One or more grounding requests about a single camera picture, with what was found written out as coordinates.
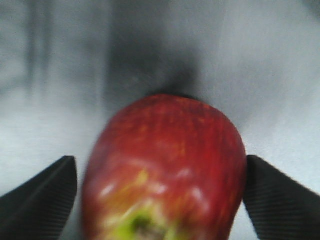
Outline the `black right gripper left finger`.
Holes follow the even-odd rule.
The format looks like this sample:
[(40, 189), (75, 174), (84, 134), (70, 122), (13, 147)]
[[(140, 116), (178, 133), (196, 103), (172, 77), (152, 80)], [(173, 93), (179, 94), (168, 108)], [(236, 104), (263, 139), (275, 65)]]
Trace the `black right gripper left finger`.
[(57, 240), (76, 198), (76, 160), (64, 156), (0, 198), (2, 240)]

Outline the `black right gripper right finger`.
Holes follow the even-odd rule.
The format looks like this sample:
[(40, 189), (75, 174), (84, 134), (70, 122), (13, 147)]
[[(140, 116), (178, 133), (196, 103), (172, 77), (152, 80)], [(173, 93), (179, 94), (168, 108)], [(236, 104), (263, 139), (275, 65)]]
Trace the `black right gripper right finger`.
[(320, 196), (262, 158), (247, 156), (243, 202), (260, 240), (318, 240)]

